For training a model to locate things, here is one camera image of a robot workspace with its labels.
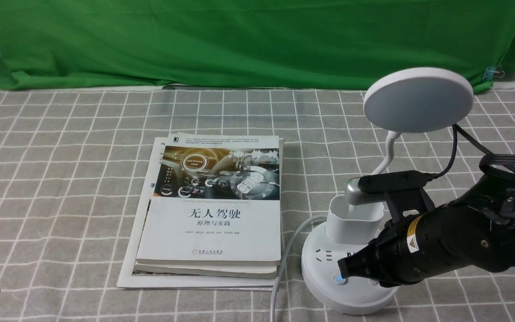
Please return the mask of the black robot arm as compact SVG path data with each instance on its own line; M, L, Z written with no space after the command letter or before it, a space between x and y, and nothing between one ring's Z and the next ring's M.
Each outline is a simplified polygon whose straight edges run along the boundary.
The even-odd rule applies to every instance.
M392 216L360 251L339 259L341 277L392 288L468 266L515 267L515 181L484 175L464 195L435 206L418 171L362 177L360 192Z

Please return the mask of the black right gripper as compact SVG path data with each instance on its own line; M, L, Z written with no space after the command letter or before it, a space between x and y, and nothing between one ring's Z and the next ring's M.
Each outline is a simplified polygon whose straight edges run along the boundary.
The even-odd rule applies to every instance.
M378 281L383 287L417 284L464 267L486 268L486 218L469 207L438 208L401 222L389 220L372 243L338 260L341 277Z

